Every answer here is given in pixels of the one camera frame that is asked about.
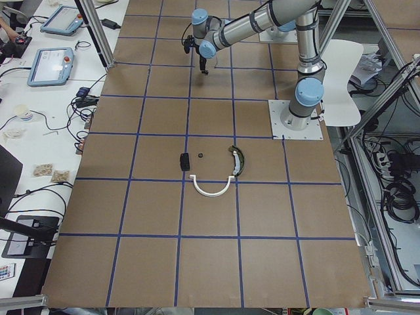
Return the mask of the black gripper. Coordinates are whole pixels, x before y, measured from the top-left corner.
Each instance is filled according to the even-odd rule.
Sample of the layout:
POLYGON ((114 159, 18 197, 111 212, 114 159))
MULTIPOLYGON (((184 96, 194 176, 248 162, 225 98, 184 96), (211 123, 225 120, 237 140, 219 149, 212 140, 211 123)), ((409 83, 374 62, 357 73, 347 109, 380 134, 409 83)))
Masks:
POLYGON ((200 44, 194 46, 195 51, 199 54, 199 70, 202 74, 208 74, 209 71, 207 69, 207 45, 200 44))

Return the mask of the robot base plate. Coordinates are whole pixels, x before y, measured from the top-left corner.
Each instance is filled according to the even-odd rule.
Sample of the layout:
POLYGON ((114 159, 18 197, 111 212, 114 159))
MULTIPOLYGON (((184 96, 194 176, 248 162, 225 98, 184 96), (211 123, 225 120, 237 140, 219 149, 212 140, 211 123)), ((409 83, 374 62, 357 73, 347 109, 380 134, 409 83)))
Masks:
POLYGON ((280 31, 278 28, 268 28, 259 34, 259 41, 261 43, 296 45, 297 32, 296 30, 280 31))
POLYGON ((269 100, 272 138, 275 140, 323 140, 320 122, 313 110, 309 117, 299 118, 289 111, 289 100, 269 100))

